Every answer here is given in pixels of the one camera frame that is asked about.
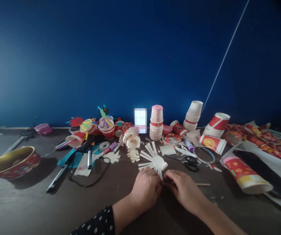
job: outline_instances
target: blue wall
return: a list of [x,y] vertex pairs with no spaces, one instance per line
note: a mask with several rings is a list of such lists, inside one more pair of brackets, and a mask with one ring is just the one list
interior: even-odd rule
[[124,120],[160,104],[165,123],[182,121],[206,100],[245,3],[0,1],[0,126],[65,126],[103,104]]
[[281,127],[281,4],[249,2],[202,116],[219,111]]

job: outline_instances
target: human hand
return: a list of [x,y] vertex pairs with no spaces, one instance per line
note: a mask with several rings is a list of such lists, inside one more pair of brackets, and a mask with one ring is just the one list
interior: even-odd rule
[[128,196],[139,215],[156,203],[162,190],[162,184],[156,170],[146,167],[139,171],[133,190]]
[[176,199],[190,213],[199,216],[210,201],[200,191],[192,178],[182,171],[167,170],[164,174],[166,186],[175,195]]

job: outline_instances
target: red bowl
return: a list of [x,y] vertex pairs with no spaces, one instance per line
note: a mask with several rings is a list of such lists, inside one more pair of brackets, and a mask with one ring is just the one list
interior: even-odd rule
[[0,178],[14,180],[38,166],[40,155],[34,147],[23,147],[0,157]]

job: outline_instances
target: black scissors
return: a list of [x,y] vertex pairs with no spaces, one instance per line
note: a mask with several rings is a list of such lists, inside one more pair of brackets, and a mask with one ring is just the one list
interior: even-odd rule
[[182,163],[184,163],[184,166],[192,172],[198,172],[199,171],[199,167],[197,165],[198,161],[194,157],[186,156],[186,157],[182,157],[182,158],[177,158],[177,157],[173,157],[173,156],[167,155],[167,154],[164,154],[164,156],[175,159],[175,160],[178,160],[178,161],[181,161]]

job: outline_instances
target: sleeve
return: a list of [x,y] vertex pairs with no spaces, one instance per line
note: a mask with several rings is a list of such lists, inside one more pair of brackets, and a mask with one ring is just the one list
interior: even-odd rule
[[115,235],[112,206],[103,208],[93,218],[75,229],[71,235]]

